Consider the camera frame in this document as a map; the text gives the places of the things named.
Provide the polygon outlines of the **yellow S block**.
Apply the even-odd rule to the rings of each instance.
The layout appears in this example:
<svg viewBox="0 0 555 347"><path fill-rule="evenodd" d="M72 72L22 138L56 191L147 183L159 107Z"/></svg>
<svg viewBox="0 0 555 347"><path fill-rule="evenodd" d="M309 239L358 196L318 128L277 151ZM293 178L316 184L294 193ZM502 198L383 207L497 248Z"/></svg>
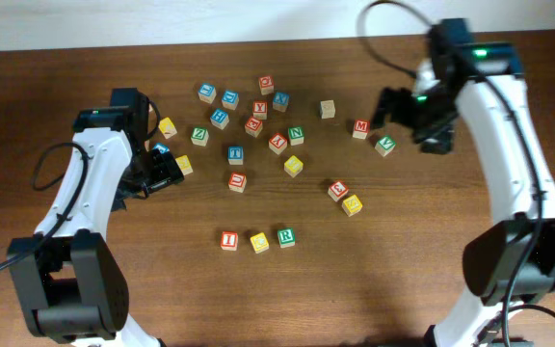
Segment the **yellow S block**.
<svg viewBox="0 0 555 347"><path fill-rule="evenodd" d="M187 155L182 155L175 158L176 164L184 175L191 174L193 167Z"/></svg>

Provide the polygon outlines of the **red I block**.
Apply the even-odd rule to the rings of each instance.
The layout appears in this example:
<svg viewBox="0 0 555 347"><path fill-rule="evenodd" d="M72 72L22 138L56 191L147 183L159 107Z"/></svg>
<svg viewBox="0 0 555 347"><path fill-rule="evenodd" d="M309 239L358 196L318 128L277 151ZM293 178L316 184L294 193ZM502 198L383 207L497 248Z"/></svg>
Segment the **red I block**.
<svg viewBox="0 0 555 347"><path fill-rule="evenodd" d="M225 251L236 251L238 249L238 234L233 231L224 231L222 233L220 246Z"/></svg>

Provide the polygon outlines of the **yellow C block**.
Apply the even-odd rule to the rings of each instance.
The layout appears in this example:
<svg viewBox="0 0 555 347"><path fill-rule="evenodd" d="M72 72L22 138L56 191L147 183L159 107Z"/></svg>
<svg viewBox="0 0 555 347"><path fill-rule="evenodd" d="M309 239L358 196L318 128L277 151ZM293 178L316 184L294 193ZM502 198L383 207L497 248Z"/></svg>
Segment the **yellow C block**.
<svg viewBox="0 0 555 347"><path fill-rule="evenodd" d="M250 238L251 245L256 254L261 254L270 248L269 241L264 232L255 234Z"/></svg>

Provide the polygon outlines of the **green R block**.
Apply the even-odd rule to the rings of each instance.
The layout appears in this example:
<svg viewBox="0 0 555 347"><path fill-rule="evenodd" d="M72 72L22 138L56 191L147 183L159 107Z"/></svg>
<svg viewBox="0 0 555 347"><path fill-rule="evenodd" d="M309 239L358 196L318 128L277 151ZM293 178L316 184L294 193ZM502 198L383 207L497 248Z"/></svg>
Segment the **green R block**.
<svg viewBox="0 0 555 347"><path fill-rule="evenodd" d="M292 247L296 244L296 236L292 228L280 229L277 232L277 238L282 248Z"/></svg>

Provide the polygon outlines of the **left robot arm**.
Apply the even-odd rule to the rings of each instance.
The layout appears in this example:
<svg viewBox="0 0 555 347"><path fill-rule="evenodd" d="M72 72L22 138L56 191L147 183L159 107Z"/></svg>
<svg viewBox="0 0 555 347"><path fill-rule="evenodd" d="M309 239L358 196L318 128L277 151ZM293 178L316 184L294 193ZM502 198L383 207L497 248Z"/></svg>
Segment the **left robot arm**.
<svg viewBox="0 0 555 347"><path fill-rule="evenodd" d="M147 149L154 103L135 88L114 89L106 108L72 125L70 161L33 236L15 238L10 273L28 331L74 346L160 346L129 313L126 279L107 243L112 212L125 200L184 179L169 152Z"/></svg>

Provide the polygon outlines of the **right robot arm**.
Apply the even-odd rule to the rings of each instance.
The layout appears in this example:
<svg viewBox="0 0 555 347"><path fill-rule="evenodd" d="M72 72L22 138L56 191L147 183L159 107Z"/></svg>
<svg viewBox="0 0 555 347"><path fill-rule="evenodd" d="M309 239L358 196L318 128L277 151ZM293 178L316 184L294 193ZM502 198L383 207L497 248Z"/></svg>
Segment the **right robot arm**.
<svg viewBox="0 0 555 347"><path fill-rule="evenodd" d="M462 254L465 288L431 326L425 346L502 346L512 315L555 292L555 182L531 121L515 48L476 42L461 18L433 24L412 89L385 89L371 120L407 127L422 151L452 149L454 124L471 133L489 190L491 228Z"/></svg>

